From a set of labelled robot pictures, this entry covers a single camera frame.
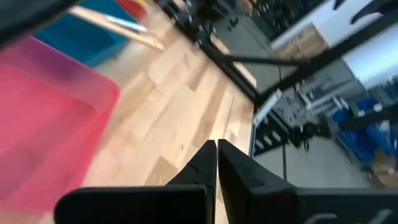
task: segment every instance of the red object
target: red object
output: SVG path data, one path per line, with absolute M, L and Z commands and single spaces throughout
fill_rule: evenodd
M 116 2 L 135 20 L 143 19 L 148 15 L 140 4 L 132 0 L 116 0 Z
M 33 37 L 0 52 L 0 206 L 52 211 L 79 188 L 119 93 Z

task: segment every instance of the black metal frame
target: black metal frame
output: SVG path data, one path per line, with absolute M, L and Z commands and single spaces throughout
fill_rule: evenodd
M 231 81 L 234 82 L 234 84 L 254 103 L 254 112 L 256 112 L 276 90 L 284 91 L 294 87 L 296 83 L 311 77 L 317 71 L 325 68 L 335 60 L 344 56 L 344 54 L 365 43 L 398 21 L 398 13 L 383 15 L 332 49 L 326 50 L 314 58 L 310 58 L 308 60 L 282 60 L 278 58 L 225 55 L 211 41 L 211 30 L 208 32 L 203 28 L 203 26 L 201 26 L 201 24 L 193 24 L 192 22 L 192 20 L 194 20 L 192 15 L 200 13 L 201 6 L 191 5 L 187 9 L 180 9 L 174 1 L 168 1 L 166 4 L 163 2 L 161 4 L 161 8 L 169 17 L 175 19 L 175 25 L 183 32 L 183 34 L 185 34 L 192 42 L 197 43 L 202 51 L 204 51 L 204 53 L 207 54 L 207 56 L 212 59 L 212 61 L 229 77 L 229 79 L 231 79 Z M 253 86 L 235 67 L 234 62 L 260 63 L 278 66 L 295 65 L 298 66 L 298 68 L 293 74 L 285 77 L 280 82 L 261 93 L 257 91 L 256 87 Z M 303 127 L 289 127 L 289 125 L 287 125 L 287 123 L 273 110 L 271 110 L 267 118 L 269 120 L 268 123 L 261 123 L 257 129 L 254 130 L 254 137 L 252 136 L 251 145 L 253 146 L 254 141 L 258 140 L 268 147 L 258 152 L 251 152 L 252 156 L 287 144 L 289 141 L 298 147 L 313 135 L 321 135 L 324 137 L 330 136 L 330 131 L 325 131 L 324 133 L 317 133 L 315 131 L 315 133 L 311 133 L 313 130 L 326 130 L 324 125 L 314 127 L 314 124 L 308 124 L 304 127 L 304 131 Z M 272 132 L 276 132 L 280 138 L 273 138 L 272 134 L 269 134 Z M 263 136 L 267 133 L 271 138 L 272 144 L 264 141 Z

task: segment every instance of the black metal bar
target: black metal bar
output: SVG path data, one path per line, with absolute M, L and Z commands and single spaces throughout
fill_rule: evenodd
M 387 14 L 380 17 L 376 21 L 372 22 L 370 25 L 361 29 L 359 32 L 353 34 L 351 37 L 342 41 L 336 47 L 330 50 L 324 51 L 320 55 L 314 57 L 311 60 L 310 65 L 300 66 L 296 72 L 284 78 L 281 82 L 276 83 L 274 86 L 268 88 L 261 97 L 257 100 L 256 104 L 263 104 L 270 94 L 272 94 L 277 89 L 282 91 L 295 86 L 295 84 L 301 80 L 311 77 L 315 72 L 331 64 L 335 60 L 344 56 L 350 50 L 355 49 L 359 45 L 363 44 L 365 41 L 374 37 L 378 33 L 384 31 L 394 23 L 398 21 L 397 14 Z
M 203 43 L 201 44 L 201 49 L 207 56 L 216 63 L 217 66 L 228 76 L 229 79 L 234 82 L 252 101 L 255 102 L 256 99 L 260 97 L 259 92 L 256 90 L 247 78 L 245 78 L 242 73 L 232 64 L 223 61 L 223 53 L 215 46 L 213 43 Z
M 282 146 L 282 165 L 284 170 L 284 180 L 287 181 L 286 144 Z
M 186 8 L 186 10 L 181 10 L 173 0 L 154 0 L 154 2 L 166 13 L 166 15 L 175 19 L 179 23 L 188 22 L 189 17 L 198 12 L 196 4 L 192 4 L 190 7 Z
M 249 146 L 249 157 L 252 159 L 254 157 L 255 143 L 256 143 L 256 127 L 251 125 L 251 132 L 250 132 L 250 146 Z
M 375 113 L 343 121 L 338 123 L 338 127 L 339 131 L 358 130 L 385 120 L 388 120 L 392 123 L 396 123 L 398 121 L 398 103 L 383 108 L 381 111 Z
M 346 0 L 336 0 L 333 10 L 337 10 Z
M 248 57 L 237 55 L 225 55 L 224 60 L 227 62 L 243 62 L 243 63 L 260 63 L 268 65 L 304 65 L 310 63 L 306 59 L 284 60 L 280 58 L 264 58 L 264 57 Z
M 207 32 L 208 35 L 208 39 L 211 40 L 211 34 L 213 33 L 213 21 L 210 21 L 210 26 L 209 26 L 209 30 Z

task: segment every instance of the wooden plank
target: wooden plank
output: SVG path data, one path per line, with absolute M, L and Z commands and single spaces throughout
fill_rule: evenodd
M 202 81 L 195 92 L 191 103 L 184 110 L 184 114 L 179 117 L 180 127 L 172 133 L 172 142 L 169 150 L 162 154 L 167 160 L 174 161 L 179 166 L 186 155 L 186 150 L 191 145 L 195 133 L 200 127 L 201 118 L 208 108 L 208 99 L 215 92 L 219 76 L 215 74 L 214 67 L 210 67 L 203 76 Z
M 249 143 L 252 131 L 252 118 L 254 106 L 252 103 L 245 102 L 239 126 L 238 140 L 235 146 L 244 153 L 249 154 Z
M 183 60 L 183 56 L 190 46 L 191 43 L 187 39 L 179 38 L 148 66 L 146 73 L 156 84 L 159 84 L 174 68 L 174 65 Z
M 241 126 L 241 119 L 243 113 L 244 101 L 240 97 L 234 97 L 229 115 L 227 126 L 224 133 L 224 138 L 230 143 L 236 144 L 238 141 L 239 129 Z
M 122 89 L 121 99 L 116 108 L 117 123 L 123 123 L 134 113 L 152 91 L 155 90 L 155 83 L 143 72 L 137 75 L 130 84 Z
M 176 29 L 167 30 L 162 39 L 166 49 L 181 39 L 181 33 Z M 111 59 L 111 63 L 105 62 L 97 70 L 114 80 L 121 89 L 132 82 L 134 75 L 148 71 L 149 66 L 163 54 L 158 50 L 149 49 L 141 44 L 129 44 L 119 55 Z
M 119 158 L 124 167 L 121 175 L 125 177 L 134 174 L 129 178 L 130 184 L 144 184 L 162 152 L 172 147 L 169 142 L 172 133 L 180 125 L 178 117 L 183 113 L 181 109 L 189 104 L 192 96 L 193 92 L 188 87 L 181 87 L 150 129 L 148 135 L 141 142 L 137 142 L 136 146 L 132 146 L 135 148 L 134 150 L 126 151 Z
M 122 28 L 121 26 L 118 26 L 110 21 L 108 21 L 104 14 L 91 10 L 91 9 L 86 9 L 81 6 L 73 6 L 69 10 L 70 14 L 73 14 L 74 16 L 79 17 L 80 19 L 84 19 L 87 22 L 90 22 L 92 24 L 95 24 L 97 26 L 103 27 L 105 29 L 108 29 L 110 31 L 113 31 L 119 35 L 123 35 L 127 38 L 130 38 L 132 40 L 135 40 L 139 43 L 145 44 L 146 46 L 153 47 L 155 49 L 163 50 L 164 46 L 159 43 L 154 37 L 146 37 L 144 35 L 139 35 L 133 31 L 130 31 L 128 29 Z
M 203 74 L 209 69 L 210 67 L 210 62 L 208 60 L 205 60 L 205 63 L 200 67 L 200 69 L 197 71 L 197 73 L 192 76 L 191 79 L 187 82 L 187 85 L 189 89 L 192 91 L 197 91 L 199 84 L 201 83 L 201 80 L 203 79 Z
M 170 99 L 159 91 L 153 91 L 148 99 L 130 117 L 124 120 L 119 129 L 120 135 L 132 141 L 141 141 L 155 125 Z
M 201 148 L 201 146 L 209 139 L 225 89 L 226 79 L 223 77 L 219 79 L 215 91 L 210 98 L 207 109 L 200 118 L 200 124 L 195 133 L 195 137 L 192 140 L 192 146 Z
M 114 157 L 109 150 L 120 147 L 120 144 L 111 144 L 105 146 L 104 149 L 100 150 L 95 156 L 90 169 L 87 172 L 87 178 L 85 179 L 83 186 L 107 186 L 109 181 L 118 173 L 121 168 L 120 163 L 116 157 Z
M 185 83 L 188 83 L 187 85 L 192 91 L 196 90 L 195 85 L 198 85 L 198 83 L 194 83 L 192 80 L 202 77 L 209 65 L 209 61 L 203 54 L 195 54 L 192 50 L 185 52 L 183 60 L 180 63 L 176 63 L 171 72 L 158 85 L 158 89 L 164 95 L 174 93 L 179 86 Z
M 192 145 L 189 145 L 185 149 L 185 155 L 184 155 L 181 163 L 179 164 L 178 168 L 181 170 L 185 165 L 187 165 L 189 160 L 192 159 L 192 157 L 198 152 L 198 150 L 199 150 L 198 148 L 195 148 Z
M 226 125 L 231 114 L 233 99 L 233 96 L 228 91 L 224 92 L 209 139 L 217 141 L 218 139 L 224 138 Z
M 148 179 L 145 181 L 145 185 L 165 185 L 177 174 L 178 169 L 176 167 L 166 161 L 163 157 L 159 157 L 152 169 L 152 172 L 149 174 Z

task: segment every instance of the metal stand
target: metal stand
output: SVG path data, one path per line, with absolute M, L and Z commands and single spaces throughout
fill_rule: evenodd
M 219 68 L 239 87 L 242 92 L 254 103 L 254 112 L 260 112 L 255 116 L 254 120 L 254 137 L 252 138 L 252 146 L 262 146 L 255 150 L 252 149 L 251 155 L 275 149 L 279 146 L 291 142 L 294 146 L 299 147 L 302 142 L 307 143 L 307 140 L 314 135 L 330 138 L 332 131 L 330 131 L 328 123 L 313 124 L 307 123 L 301 127 L 290 127 L 273 109 L 272 104 L 275 104 L 275 99 L 270 99 L 272 94 L 294 88 L 297 83 L 311 77 L 317 71 L 325 68 L 335 60 L 344 56 L 344 54 L 360 46 L 370 38 L 378 33 L 386 30 L 391 25 L 398 21 L 398 13 L 387 13 L 370 23 L 370 25 L 361 29 L 357 33 L 348 37 L 340 44 L 336 45 L 330 50 L 324 51 L 320 55 L 308 60 L 282 60 L 277 58 L 258 58 L 258 57 L 243 57 L 236 55 L 223 54 L 211 41 L 209 32 L 205 31 L 201 24 L 194 24 L 195 16 L 201 17 L 202 14 L 207 13 L 203 10 L 208 10 L 206 1 L 200 4 L 191 4 L 187 9 L 180 9 L 173 1 L 167 4 L 161 4 L 163 11 L 171 18 L 175 19 L 175 25 L 194 43 L 197 43 L 202 51 L 219 66 Z M 296 65 L 297 70 L 276 83 L 266 91 L 260 93 L 256 88 L 243 76 L 243 74 L 233 65 L 233 62 L 243 63 L 260 63 L 272 65 Z M 348 128 L 355 128 L 358 126 L 357 122 L 366 118 L 354 118 L 340 125 L 341 131 Z

